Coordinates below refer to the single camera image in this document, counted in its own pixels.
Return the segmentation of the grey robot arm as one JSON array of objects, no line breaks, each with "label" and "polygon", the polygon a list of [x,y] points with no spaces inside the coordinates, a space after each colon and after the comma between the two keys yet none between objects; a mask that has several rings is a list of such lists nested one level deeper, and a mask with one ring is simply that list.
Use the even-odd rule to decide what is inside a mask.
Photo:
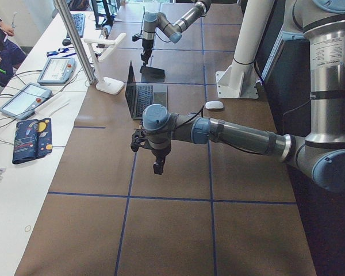
[{"label": "grey robot arm", "polygon": [[161,174],[172,141],[223,143],[273,156],[328,191],[345,191],[345,1],[286,1],[275,56],[291,35],[309,42],[305,72],[285,69],[283,85],[275,87],[274,69],[284,64],[269,59],[260,76],[276,132],[200,113],[184,116],[153,104],[143,111],[143,126],[133,134],[131,148],[151,150],[154,172]]},{"label": "grey robot arm", "polygon": [[133,36],[133,41],[142,40],[143,52],[141,60],[146,66],[152,55],[152,49],[155,42],[156,29],[159,29],[170,42],[176,44],[182,37],[182,33],[200,17],[206,16],[210,9],[211,1],[194,1],[194,6],[187,11],[175,23],[171,23],[162,12],[144,13],[141,32]]}]

